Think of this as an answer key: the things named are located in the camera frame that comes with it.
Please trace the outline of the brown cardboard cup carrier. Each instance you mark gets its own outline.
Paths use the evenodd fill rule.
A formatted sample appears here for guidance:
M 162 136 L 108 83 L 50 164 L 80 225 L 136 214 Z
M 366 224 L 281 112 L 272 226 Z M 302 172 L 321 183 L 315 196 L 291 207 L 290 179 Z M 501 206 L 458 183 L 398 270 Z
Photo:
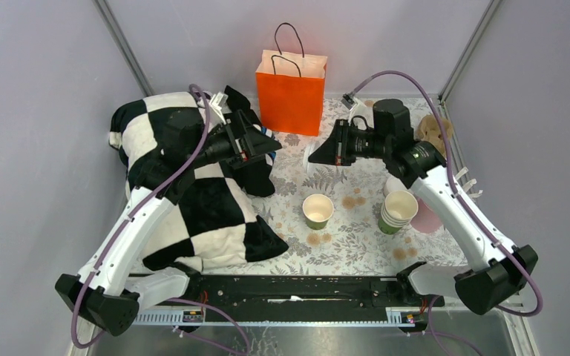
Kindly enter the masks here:
M 448 140 L 451 140 L 453 137 L 453 126 L 451 122 L 442 117 L 441 123 L 445 129 Z M 416 129 L 416 137 L 422 141 L 431 143 L 441 154 L 446 155 L 442 129 L 439 127 L 433 114 L 428 114 L 421 119 Z

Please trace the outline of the white plastic cup lid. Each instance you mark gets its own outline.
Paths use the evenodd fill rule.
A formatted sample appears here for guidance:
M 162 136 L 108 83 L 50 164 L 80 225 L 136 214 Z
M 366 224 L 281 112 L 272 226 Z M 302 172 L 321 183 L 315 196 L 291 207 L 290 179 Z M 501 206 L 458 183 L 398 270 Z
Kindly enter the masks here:
M 306 146 L 304 150 L 303 168 L 307 176 L 312 176 L 319 168 L 324 167 L 322 164 L 313 163 L 310 162 L 309 160 L 311 154 L 314 153 L 318 147 L 319 144 L 317 142 L 311 142 L 310 144 L 308 144 L 308 146 Z

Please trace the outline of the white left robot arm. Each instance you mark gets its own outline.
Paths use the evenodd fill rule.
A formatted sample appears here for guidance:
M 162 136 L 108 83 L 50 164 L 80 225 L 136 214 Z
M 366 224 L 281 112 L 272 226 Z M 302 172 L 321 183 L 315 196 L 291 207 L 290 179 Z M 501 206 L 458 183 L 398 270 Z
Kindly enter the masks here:
M 281 143 L 254 127 L 241 111 L 236 115 L 212 133 L 205 122 L 196 148 L 181 160 L 179 169 L 155 189 L 136 186 L 137 201 L 126 205 L 92 258 L 76 275 L 62 274 L 56 281 L 55 290 L 72 312 L 71 339 L 76 347 L 86 347 L 77 338 L 79 319 L 118 336 L 139 312 L 174 298 L 184 305 L 198 300 L 199 283 L 175 267 L 133 282 L 128 276 L 157 226 L 194 182 L 195 169 L 221 161 L 245 166 L 281 149 Z

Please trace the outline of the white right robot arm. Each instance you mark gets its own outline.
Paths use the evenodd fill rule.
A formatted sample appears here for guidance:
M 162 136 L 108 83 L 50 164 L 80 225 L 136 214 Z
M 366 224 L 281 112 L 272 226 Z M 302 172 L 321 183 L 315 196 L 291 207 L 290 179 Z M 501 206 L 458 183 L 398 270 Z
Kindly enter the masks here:
M 405 305 L 425 295 L 455 297 L 474 314 L 500 309 L 524 288 L 539 257 L 497 229 L 448 173 L 445 158 L 429 142 L 414 137 L 410 111 L 398 99 L 373 105 L 373 126 L 357 127 L 355 118 L 335 121 L 328 138 L 308 162 L 350 166 L 358 158 L 380 159 L 442 221 L 464 253 L 466 266 L 415 263 L 398 274 L 396 296 Z

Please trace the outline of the green paper coffee cup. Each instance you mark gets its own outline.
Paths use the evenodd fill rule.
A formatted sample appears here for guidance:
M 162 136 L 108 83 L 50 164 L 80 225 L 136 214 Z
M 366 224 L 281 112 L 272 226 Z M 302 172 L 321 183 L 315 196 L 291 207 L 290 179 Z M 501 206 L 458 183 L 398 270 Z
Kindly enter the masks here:
M 304 200 L 302 210 L 307 226 L 320 230 L 327 226 L 333 216 L 334 205 L 332 200 L 323 194 L 311 194 Z

